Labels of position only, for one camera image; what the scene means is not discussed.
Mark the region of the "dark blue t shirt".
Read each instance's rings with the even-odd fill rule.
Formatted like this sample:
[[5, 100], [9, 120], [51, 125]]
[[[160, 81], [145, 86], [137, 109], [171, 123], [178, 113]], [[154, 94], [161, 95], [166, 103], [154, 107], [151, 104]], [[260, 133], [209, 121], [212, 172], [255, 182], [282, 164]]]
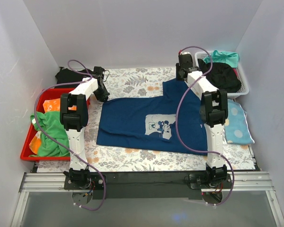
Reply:
[[[188, 86], [176, 79], [162, 85], [162, 96], [117, 98], [104, 103], [97, 144], [196, 154], [181, 144], [176, 133], [178, 104]], [[178, 131], [189, 148], [206, 151], [206, 130], [199, 108], [200, 99], [193, 91], [188, 91], [180, 107]]]

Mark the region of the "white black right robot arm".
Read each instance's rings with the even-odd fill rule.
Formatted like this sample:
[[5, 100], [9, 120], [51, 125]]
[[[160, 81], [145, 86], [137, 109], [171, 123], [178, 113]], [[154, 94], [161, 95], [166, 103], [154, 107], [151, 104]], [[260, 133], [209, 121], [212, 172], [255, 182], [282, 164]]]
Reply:
[[206, 154], [206, 169], [188, 177], [189, 183], [198, 186], [207, 185], [215, 188], [227, 179], [227, 166], [222, 149], [222, 131], [228, 118], [227, 92], [218, 90], [206, 78], [211, 69], [203, 74], [197, 67], [193, 66], [193, 59], [189, 52], [180, 51], [178, 63], [176, 64], [176, 79], [185, 80], [197, 97], [201, 100], [200, 117], [204, 123], [207, 136], [207, 147], [209, 151], [200, 151], [189, 148], [181, 139], [178, 131], [178, 115], [181, 104], [188, 93], [186, 90], [180, 99], [176, 112], [176, 133], [181, 144], [188, 150], [198, 154]]

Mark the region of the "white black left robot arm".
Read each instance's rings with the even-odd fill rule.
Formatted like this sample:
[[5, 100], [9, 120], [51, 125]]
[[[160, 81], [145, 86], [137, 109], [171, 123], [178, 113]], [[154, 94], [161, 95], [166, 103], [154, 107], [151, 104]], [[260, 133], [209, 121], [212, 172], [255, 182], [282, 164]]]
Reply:
[[84, 131], [89, 121], [87, 100], [94, 94], [98, 101], [106, 102], [110, 95], [104, 85], [105, 69], [95, 66], [91, 75], [92, 79], [83, 78], [83, 83], [60, 98], [60, 121], [71, 150], [70, 169], [66, 176], [81, 189], [91, 185], [84, 147]]

